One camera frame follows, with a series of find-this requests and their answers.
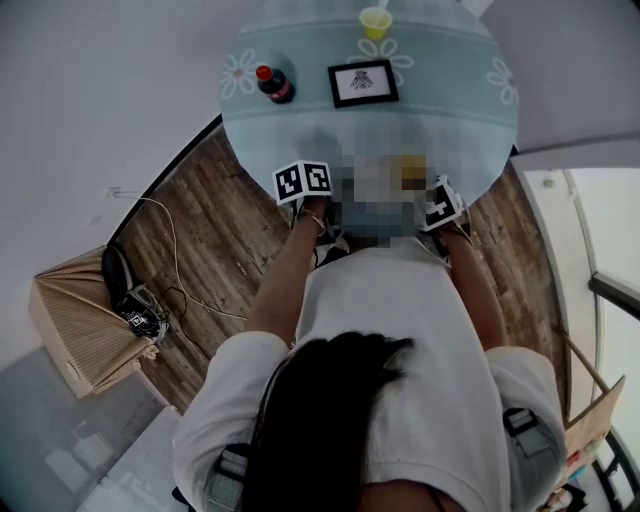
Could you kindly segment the blurred yellow-brown object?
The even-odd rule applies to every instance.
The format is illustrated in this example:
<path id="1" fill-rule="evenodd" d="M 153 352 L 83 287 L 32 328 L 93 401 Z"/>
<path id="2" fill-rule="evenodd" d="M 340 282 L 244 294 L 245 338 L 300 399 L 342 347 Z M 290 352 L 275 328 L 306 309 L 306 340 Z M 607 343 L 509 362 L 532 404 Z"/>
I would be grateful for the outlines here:
<path id="1" fill-rule="evenodd" d="M 427 165 L 425 155 L 401 156 L 401 189 L 404 191 L 425 190 Z"/>

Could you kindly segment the person's left forearm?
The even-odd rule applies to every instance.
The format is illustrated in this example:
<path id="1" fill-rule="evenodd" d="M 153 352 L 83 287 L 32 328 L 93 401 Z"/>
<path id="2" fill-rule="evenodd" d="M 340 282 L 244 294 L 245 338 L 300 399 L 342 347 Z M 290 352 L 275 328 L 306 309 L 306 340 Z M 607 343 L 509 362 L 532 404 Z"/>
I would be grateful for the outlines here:
<path id="1" fill-rule="evenodd" d="M 324 198 L 305 201 L 302 215 L 259 287 L 245 323 L 246 331 L 269 333 L 287 347 L 293 345 L 310 261 L 323 231 L 326 207 Z"/>

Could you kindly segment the white window frame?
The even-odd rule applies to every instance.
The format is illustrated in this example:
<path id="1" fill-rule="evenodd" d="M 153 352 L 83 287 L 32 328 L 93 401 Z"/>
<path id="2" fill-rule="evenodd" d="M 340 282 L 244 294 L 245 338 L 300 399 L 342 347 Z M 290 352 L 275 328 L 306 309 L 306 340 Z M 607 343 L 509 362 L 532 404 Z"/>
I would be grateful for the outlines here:
<path id="1" fill-rule="evenodd" d="M 626 382 L 612 416 L 640 424 L 640 169 L 511 160 L 539 225 L 561 325 L 604 381 Z"/>

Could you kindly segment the black picture frame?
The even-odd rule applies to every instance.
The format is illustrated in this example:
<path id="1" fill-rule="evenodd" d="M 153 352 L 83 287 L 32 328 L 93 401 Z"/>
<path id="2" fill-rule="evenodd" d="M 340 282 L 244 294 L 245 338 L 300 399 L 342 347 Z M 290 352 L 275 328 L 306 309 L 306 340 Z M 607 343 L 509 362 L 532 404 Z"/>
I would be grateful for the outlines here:
<path id="1" fill-rule="evenodd" d="M 399 101 L 388 60 L 374 60 L 328 68 L 336 109 Z"/>

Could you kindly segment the person's right forearm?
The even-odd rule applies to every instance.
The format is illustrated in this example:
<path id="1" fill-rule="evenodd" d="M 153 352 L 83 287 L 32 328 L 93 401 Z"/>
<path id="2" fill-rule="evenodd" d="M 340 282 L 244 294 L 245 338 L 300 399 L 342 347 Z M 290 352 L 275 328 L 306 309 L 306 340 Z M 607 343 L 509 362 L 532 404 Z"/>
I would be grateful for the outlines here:
<path id="1" fill-rule="evenodd" d="M 441 228 L 439 236 L 449 253 L 451 279 L 484 351 L 505 346 L 507 331 L 502 310 L 469 238 L 454 223 Z"/>

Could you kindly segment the person's white shirt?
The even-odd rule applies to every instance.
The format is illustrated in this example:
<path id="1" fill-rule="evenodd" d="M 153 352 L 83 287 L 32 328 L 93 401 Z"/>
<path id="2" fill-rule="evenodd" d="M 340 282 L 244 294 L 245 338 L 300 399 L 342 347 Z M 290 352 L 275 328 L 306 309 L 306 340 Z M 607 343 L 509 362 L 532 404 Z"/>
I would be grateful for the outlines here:
<path id="1" fill-rule="evenodd" d="M 374 407 L 366 483 L 428 484 L 465 512 L 546 501 L 567 456 L 551 363 L 521 347 L 484 351 L 445 268 L 409 240 L 313 271 L 294 348 L 264 332 L 220 346 L 174 438 L 177 486 L 196 512 L 240 512 L 231 461 L 275 375 L 347 332 L 412 341 Z"/>

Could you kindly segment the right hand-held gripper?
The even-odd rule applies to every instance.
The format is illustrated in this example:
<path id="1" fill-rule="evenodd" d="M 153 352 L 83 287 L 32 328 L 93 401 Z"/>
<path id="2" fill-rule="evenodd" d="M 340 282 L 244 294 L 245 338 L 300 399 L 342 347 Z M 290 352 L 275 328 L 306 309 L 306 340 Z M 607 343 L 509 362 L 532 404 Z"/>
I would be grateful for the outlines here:
<path id="1" fill-rule="evenodd" d="M 441 234 L 452 232 L 471 241 L 471 220 L 466 203 L 454 191 L 448 177 L 439 175 L 426 191 L 426 213 L 419 230 L 419 240 L 444 265 L 450 255 Z"/>

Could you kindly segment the black headphones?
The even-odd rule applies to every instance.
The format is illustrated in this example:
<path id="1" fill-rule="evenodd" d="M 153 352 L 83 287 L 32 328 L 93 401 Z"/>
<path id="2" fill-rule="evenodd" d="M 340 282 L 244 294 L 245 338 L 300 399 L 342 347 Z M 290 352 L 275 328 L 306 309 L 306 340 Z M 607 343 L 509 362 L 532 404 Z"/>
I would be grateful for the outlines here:
<path id="1" fill-rule="evenodd" d="M 137 284 L 137 277 L 129 258 L 119 243 L 114 242 L 105 248 L 101 259 L 101 273 L 111 306 L 116 309 Z"/>

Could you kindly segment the wooden painting board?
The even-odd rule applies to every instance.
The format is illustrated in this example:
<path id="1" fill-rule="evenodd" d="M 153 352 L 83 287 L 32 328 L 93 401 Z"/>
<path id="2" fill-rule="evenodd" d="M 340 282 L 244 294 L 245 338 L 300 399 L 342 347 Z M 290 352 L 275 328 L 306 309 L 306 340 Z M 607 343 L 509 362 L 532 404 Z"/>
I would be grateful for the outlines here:
<path id="1" fill-rule="evenodd" d="M 625 381 L 626 377 L 622 376 L 569 422 L 566 429 L 567 461 L 561 485 L 595 460 L 600 445 L 610 431 L 613 412 Z"/>

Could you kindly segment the round table, light blue cloth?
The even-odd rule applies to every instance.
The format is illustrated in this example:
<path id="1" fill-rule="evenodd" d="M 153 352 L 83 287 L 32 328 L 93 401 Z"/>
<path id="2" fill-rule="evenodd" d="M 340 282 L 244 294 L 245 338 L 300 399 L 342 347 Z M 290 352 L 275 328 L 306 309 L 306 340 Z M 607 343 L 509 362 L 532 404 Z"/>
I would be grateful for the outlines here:
<path id="1" fill-rule="evenodd" d="M 240 165 L 268 193 L 272 173 L 326 162 L 338 222 L 361 237 L 410 236 L 424 223 L 427 188 L 446 175 L 466 204 L 500 176 L 516 140 L 518 92 L 498 44 L 459 0 L 390 0 L 384 37 L 366 37 L 360 12 L 379 0 L 265 0 L 224 63 L 221 109 Z M 328 68 L 391 63 L 399 101 L 336 109 Z M 280 69 L 295 87 L 272 102 L 255 70 Z M 425 190 L 399 203 L 353 199 L 357 160 L 425 155 Z"/>

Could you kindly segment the yellow cup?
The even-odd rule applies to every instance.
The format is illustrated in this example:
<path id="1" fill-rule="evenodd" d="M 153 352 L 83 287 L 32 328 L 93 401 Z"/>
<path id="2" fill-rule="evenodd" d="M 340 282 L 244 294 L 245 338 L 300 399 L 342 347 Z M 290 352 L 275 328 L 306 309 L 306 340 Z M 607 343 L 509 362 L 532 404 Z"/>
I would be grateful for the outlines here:
<path id="1" fill-rule="evenodd" d="M 367 38 L 380 40 L 392 24 L 393 17 L 381 7 L 367 7 L 359 14 L 359 21 Z"/>

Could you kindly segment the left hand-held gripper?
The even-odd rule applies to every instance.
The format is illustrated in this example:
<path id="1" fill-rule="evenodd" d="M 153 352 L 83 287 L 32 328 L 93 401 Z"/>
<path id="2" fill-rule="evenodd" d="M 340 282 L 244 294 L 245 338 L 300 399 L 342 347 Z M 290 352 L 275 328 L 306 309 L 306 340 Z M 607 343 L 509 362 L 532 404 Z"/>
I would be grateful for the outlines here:
<path id="1" fill-rule="evenodd" d="M 290 228 L 302 215 L 306 200 L 317 197 L 326 199 L 320 241 L 334 242 L 342 234 L 331 201 L 333 186 L 328 163 L 297 160 L 275 170 L 272 173 L 272 192 L 276 204 L 287 210 Z"/>

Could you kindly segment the wooden easel legs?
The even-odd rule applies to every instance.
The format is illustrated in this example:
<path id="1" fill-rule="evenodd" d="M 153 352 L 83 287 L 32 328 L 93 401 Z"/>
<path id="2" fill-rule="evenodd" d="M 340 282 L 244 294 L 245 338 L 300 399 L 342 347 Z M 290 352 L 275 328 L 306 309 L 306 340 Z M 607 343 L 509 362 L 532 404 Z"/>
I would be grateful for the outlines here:
<path id="1" fill-rule="evenodd" d="M 597 372 L 596 368 L 588 360 L 588 358 L 581 351 L 581 349 L 575 345 L 575 343 L 571 340 L 571 338 L 567 334 L 564 335 L 564 341 L 565 341 L 566 345 L 569 347 L 569 349 L 576 355 L 578 360 L 585 367 L 586 371 L 592 377 L 592 379 L 594 380 L 595 385 L 599 388 L 599 390 L 603 394 L 607 394 L 610 391 L 609 386 L 606 384 L 604 379 L 599 375 L 599 373 Z"/>

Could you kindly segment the dark cola bottle red cap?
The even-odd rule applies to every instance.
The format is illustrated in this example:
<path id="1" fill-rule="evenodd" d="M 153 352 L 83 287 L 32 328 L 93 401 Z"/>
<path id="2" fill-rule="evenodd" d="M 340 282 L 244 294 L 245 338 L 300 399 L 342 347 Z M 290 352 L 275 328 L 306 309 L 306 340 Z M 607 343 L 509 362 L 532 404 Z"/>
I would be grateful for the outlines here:
<path id="1" fill-rule="evenodd" d="M 277 68 L 261 65 L 255 70 L 257 86 L 272 102 L 290 103 L 295 96 L 295 87 L 286 75 Z"/>

